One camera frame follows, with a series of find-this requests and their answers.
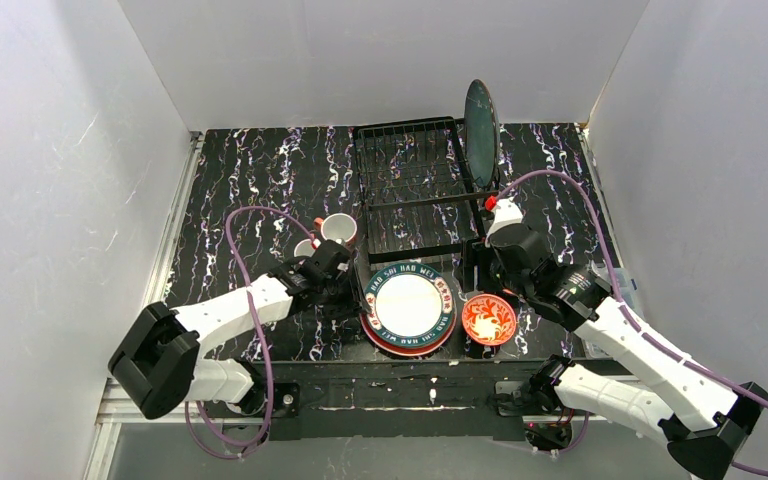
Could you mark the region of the green rim lettered plate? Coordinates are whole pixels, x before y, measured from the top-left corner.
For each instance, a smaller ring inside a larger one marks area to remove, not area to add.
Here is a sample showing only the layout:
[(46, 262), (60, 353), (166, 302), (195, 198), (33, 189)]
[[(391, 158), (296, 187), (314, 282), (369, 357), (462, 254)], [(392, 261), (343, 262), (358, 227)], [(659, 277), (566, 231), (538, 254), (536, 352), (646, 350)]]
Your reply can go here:
[(389, 265), (372, 276), (365, 293), (371, 312), (363, 318), (378, 338), (395, 346), (428, 346), (456, 323), (452, 288), (425, 264)]

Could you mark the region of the black wire dish rack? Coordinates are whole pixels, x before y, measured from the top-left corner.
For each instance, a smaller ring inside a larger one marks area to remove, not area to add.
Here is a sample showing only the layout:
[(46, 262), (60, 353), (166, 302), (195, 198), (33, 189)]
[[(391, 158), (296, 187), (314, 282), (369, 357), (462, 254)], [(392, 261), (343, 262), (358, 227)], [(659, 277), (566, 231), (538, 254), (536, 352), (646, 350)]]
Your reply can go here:
[(459, 254), (485, 236), (490, 191), (473, 178), (465, 133), (453, 117), (352, 128), (370, 263)]

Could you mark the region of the dark blue glazed plate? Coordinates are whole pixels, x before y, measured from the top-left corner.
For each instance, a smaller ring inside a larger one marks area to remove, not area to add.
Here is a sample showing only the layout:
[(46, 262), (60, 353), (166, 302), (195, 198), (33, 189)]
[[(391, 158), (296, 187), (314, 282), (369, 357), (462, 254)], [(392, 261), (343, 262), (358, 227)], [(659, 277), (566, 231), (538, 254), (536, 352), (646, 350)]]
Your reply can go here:
[(474, 79), (464, 108), (465, 159), (477, 188), (489, 189), (496, 178), (500, 130), (498, 115), (487, 85)]

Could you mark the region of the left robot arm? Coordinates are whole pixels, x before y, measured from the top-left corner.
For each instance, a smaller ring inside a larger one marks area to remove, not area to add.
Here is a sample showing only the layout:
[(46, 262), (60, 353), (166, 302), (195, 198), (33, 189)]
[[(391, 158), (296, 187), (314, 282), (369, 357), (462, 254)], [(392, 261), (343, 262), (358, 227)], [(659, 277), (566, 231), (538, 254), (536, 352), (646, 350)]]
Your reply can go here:
[(185, 402), (264, 410), (268, 400), (287, 394), (287, 385), (275, 381), (269, 366), (257, 370), (240, 359), (212, 359), (210, 352), (246, 332), (317, 308), (337, 319), (364, 309), (353, 253), (332, 240), (213, 299), (174, 308), (164, 302), (147, 305), (112, 354), (108, 370), (147, 420)]

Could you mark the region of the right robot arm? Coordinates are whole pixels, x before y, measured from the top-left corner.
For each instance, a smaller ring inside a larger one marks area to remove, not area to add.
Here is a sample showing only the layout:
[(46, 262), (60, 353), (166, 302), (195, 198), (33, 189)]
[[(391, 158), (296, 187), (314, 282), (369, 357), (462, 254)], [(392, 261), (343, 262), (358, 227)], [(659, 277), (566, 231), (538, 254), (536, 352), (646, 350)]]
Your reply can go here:
[(513, 403), (551, 412), (566, 407), (601, 415), (666, 447), (699, 479), (722, 479), (756, 425), (767, 392), (753, 382), (724, 386), (692, 370), (684, 353), (657, 349), (664, 340), (620, 300), (609, 282), (584, 264), (563, 264), (525, 224), (502, 227), (462, 250), (462, 288), (521, 299), (544, 320), (598, 345), (643, 383), (632, 387), (552, 355)]

